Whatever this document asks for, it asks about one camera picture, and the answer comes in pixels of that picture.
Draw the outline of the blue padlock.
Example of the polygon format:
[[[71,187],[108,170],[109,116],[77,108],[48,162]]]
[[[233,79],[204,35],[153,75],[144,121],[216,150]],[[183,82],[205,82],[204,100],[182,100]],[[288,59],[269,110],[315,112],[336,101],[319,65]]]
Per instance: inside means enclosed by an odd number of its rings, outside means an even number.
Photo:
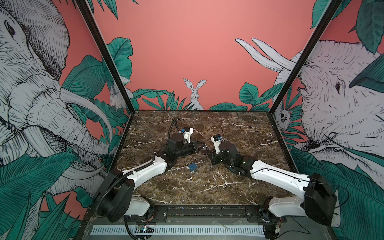
[[[191,163],[191,164],[189,164],[189,169],[190,169],[191,173],[194,173],[198,169],[198,166],[196,163]]]

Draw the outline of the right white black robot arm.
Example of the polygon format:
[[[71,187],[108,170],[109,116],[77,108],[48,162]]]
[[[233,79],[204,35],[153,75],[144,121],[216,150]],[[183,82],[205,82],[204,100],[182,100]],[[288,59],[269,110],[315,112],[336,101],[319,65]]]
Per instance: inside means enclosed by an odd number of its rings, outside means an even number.
[[[254,157],[243,156],[229,141],[212,138],[214,149],[208,150],[213,165],[223,164],[235,175],[264,181],[293,194],[293,197],[272,197],[263,207],[273,217],[307,217],[330,226],[340,220],[342,203],[337,191],[341,186],[329,183],[320,174],[310,176],[271,166]]]

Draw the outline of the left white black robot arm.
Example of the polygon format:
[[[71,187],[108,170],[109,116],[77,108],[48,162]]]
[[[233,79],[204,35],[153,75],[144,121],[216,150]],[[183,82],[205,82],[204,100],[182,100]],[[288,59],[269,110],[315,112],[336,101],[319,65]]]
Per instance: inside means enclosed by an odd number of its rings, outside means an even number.
[[[182,133],[173,134],[151,160],[127,171],[111,170],[93,198],[94,215],[108,218],[112,223],[127,216],[139,216],[143,222],[153,218],[155,211],[143,197],[134,191],[148,180],[170,170],[180,157],[198,153],[206,144],[191,140]]]

